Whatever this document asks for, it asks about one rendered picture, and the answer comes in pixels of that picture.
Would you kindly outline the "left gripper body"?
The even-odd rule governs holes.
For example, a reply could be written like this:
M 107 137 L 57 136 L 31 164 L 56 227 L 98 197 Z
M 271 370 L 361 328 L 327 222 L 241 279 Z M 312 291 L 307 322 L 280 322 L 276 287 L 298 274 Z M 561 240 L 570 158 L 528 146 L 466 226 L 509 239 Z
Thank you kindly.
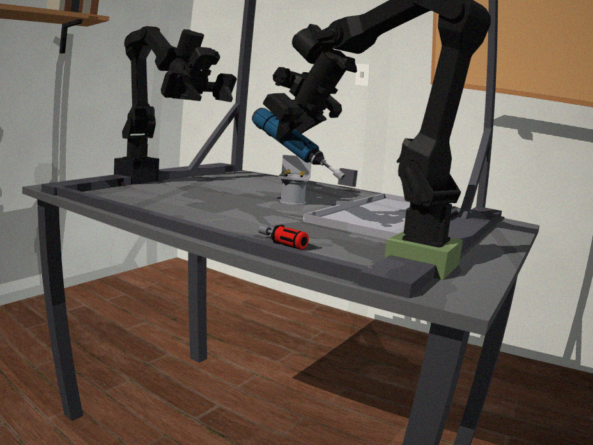
M 319 80 L 311 71 L 304 72 L 301 77 L 304 81 L 294 95 L 295 100 L 290 99 L 285 93 L 272 93 L 266 96 L 263 105 L 284 123 L 299 119 L 304 111 L 311 111 L 316 116 L 322 115 L 326 108 L 330 111 L 329 117 L 338 118 L 342 112 L 342 105 L 329 96 L 337 93 L 336 85 Z

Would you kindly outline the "blue electric nut driver barrel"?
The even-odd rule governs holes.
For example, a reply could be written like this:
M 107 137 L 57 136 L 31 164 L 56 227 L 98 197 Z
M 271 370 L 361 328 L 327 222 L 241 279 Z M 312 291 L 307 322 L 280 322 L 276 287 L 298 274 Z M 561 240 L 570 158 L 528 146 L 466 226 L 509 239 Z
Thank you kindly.
M 268 109 L 259 108 L 254 111 L 252 121 L 257 128 L 265 131 L 269 136 L 276 139 L 277 127 L 279 119 L 272 114 Z M 278 140 L 277 140 L 278 141 Z M 340 180 L 343 180 L 345 174 L 339 169 L 334 169 L 326 163 L 323 152 L 319 150 L 319 146 L 313 143 L 310 139 L 305 137 L 296 129 L 290 132 L 285 138 L 278 141 L 295 155 L 300 157 L 304 162 L 310 162 L 313 165 L 324 165 L 331 171 L 333 175 Z

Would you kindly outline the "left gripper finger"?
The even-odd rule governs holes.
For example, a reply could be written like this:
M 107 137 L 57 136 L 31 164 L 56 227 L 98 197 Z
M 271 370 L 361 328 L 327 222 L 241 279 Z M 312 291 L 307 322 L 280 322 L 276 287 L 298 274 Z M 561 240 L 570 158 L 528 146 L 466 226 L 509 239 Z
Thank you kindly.
M 316 116 L 311 111 L 304 112 L 301 115 L 300 119 L 303 121 L 303 123 L 301 125 L 299 125 L 296 128 L 296 130 L 299 131 L 301 134 L 303 134 L 305 131 L 313 128 L 317 124 L 327 120 L 326 117 L 324 117 L 323 115 Z
M 303 123 L 303 121 L 301 119 L 297 119 L 295 121 L 286 122 L 286 123 L 284 123 L 284 122 L 282 122 L 282 121 L 279 120 L 279 124 L 278 124 L 278 127 L 277 127 L 277 133 L 276 133 L 276 139 L 278 141 L 282 140 L 290 132 L 292 132 L 293 130 L 295 130 L 302 123 Z

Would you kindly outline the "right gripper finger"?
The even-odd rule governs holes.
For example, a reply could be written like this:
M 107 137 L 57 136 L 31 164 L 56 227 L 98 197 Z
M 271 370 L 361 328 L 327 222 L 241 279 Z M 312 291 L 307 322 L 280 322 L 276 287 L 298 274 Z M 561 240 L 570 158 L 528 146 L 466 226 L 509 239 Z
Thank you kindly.
M 202 96 L 191 85 L 189 75 L 179 74 L 176 78 L 171 98 L 201 101 Z
M 219 86 L 219 90 L 215 97 L 216 100 L 222 100 L 226 102 L 232 102 L 233 96 L 230 91 L 230 87 L 233 80 L 231 77 L 223 77 Z

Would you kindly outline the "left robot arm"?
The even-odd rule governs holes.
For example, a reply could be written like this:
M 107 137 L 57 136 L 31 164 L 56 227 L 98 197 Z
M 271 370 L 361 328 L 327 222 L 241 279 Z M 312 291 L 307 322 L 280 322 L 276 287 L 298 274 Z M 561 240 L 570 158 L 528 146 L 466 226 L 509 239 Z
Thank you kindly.
M 414 139 L 404 139 L 396 162 L 404 200 L 410 202 L 403 240 L 442 247 L 451 239 L 450 203 L 457 203 L 461 194 L 450 174 L 449 140 L 471 57 L 491 24 L 487 9 L 474 0 L 388 0 L 362 15 L 335 20 L 323 30 L 309 24 L 294 35 L 292 46 L 314 64 L 315 77 L 335 86 L 345 71 L 357 72 L 355 58 L 341 51 L 363 53 L 381 34 L 431 10 L 439 14 L 442 49 L 420 132 Z

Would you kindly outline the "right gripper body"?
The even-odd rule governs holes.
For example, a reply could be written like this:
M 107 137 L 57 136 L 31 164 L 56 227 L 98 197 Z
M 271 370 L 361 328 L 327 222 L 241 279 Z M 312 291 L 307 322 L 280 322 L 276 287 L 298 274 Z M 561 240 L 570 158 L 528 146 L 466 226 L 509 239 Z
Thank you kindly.
M 178 70 L 169 70 L 165 74 L 161 87 L 161 94 L 165 98 L 171 98 L 171 94 L 173 92 L 172 89 L 174 88 L 176 78 L 179 74 L 189 75 L 191 85 L 195 87 L 199 94 L 202 94 L 204 91 L 207 91 L 212 92 L 214 97 L 216 97 L 217 95 L 223 77 L 231 77 L 233 79 L 233 82 L 230 87 L 231 93 L 233 92 L 233 88 L 237 80 L 237 78 L 233 74 L 219 74 L 215 82 L 208 82 L 209 72 L 194 70 L 191 74 L 188 74 L 185 70 L 185 65 L 183 64 Z

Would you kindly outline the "white shallow rectangular tray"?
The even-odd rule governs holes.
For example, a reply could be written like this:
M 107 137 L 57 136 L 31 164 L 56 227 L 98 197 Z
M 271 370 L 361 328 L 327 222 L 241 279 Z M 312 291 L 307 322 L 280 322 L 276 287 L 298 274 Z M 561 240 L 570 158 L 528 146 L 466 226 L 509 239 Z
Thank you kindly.
M 388 239 L 404 231 L 403 196 L 378 194 L 304 214 L 303 222 Z

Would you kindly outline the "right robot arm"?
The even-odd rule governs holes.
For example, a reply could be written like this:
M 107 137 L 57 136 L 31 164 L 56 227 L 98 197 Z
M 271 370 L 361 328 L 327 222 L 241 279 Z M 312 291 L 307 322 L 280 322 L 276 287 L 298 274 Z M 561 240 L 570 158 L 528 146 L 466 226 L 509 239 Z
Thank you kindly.
M 203 38 L 202 33 L 184 29 L 176 48 L 165 39 L 158 27 L 153 26 L 142 27 L 125 38 L 126 55 L 131 61 L 132 107 L 122 130 L 122 138 L 127 139 L 127 156 L 123 159 L 151 158 L 147 157 L 148 138 L 153 138 L 156 121 L 155 109 L 148 103 L 148 54 L 151 50 L 155 53 L 155 64 L 160 71 L 178 70 L 184 64 L 188 74 L 202 70 L 210 75 L 209 68 L 218 63 L 220 55 L 211 48 L 201 47 Z M 131 137 L 130 133 L 145 135 Z

